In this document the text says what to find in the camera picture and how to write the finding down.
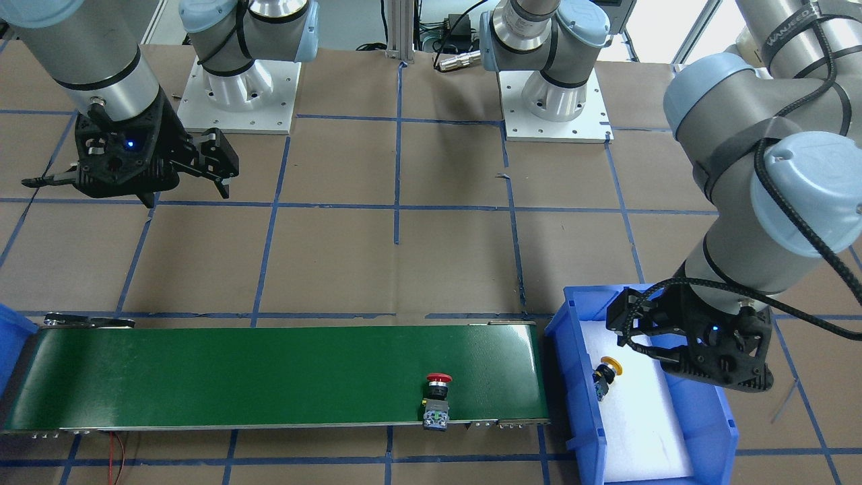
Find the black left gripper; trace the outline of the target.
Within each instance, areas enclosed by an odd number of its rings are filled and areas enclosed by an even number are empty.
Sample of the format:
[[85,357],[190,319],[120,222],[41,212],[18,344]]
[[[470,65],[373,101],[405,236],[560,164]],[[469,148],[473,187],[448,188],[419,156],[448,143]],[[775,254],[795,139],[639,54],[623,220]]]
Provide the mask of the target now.
[[660,362],[668,374],[726,389],[772,389],[766,363],[772,313],[739,304],[729,313],[705,303],[689,284],[623,288],[609,302],[605,326],[617,344]]

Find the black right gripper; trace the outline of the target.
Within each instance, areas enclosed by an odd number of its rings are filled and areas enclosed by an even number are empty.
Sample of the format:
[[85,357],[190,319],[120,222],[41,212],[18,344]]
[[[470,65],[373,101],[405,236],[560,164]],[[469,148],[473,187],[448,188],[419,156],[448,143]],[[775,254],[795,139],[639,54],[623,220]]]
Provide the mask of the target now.
[[224,132],[211,128],[190,136],[163,90],[138,117],[114,121],[110,129],[78,114],[74,140],[77,170],[22,179],[22,185],[74,185],[88,197],[135,195],[154,208],[155,191],[175,188],[179,171],[209,179],[222,199],[229,198],[229,182],[240,172],[239,156]]

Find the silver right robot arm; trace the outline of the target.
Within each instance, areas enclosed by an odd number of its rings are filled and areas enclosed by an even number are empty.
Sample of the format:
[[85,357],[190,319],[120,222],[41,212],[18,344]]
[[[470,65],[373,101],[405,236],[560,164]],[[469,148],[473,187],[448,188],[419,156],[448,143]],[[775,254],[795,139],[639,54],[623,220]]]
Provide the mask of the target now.
[[114,1],[3,1],[15,28],[77,108],[77,164],[22,179],[25,187],[73,185],[88,197],[138,197],[179,184],[196,151]]

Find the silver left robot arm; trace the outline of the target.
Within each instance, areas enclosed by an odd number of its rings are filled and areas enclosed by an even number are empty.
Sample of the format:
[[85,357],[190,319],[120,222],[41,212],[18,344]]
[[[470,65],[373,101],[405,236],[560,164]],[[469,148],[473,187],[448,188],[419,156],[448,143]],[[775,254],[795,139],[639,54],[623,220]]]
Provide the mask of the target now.
[[617,344],[668,374],[766,392],[770,310],[859,341],[776,300],[860,237],[860,4],[739,1],[768,77],[714,53],[671,80],[664,113],[719,216],[669,279],[623,288],[605,313]]

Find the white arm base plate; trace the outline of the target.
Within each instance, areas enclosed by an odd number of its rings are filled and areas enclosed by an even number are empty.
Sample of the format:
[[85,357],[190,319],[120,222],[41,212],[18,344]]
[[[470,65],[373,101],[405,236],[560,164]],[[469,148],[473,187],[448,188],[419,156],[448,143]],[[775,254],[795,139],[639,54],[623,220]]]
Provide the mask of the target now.
[[176,111],[188,132],[288,135],[301,63],[258,59],[245,73],[220,77],[192,67]]
[[506,136],[514,141],[603,143],[614,138],[597,74],[584,85],[551,85],[538,71],[498,74]]

